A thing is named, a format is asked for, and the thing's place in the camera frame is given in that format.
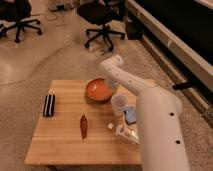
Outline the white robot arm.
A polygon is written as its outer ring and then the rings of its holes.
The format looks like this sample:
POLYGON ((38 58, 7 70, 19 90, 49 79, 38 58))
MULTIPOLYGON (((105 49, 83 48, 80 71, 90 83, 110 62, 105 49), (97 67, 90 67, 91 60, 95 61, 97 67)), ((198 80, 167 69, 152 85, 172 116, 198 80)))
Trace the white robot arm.
POLYGON ((179 116, 181 100, 147 79, 123 69, 114 55, 100 63, 109 85, 119 83, 136 96, 136 123, 143 171, 191 171, 179 116))

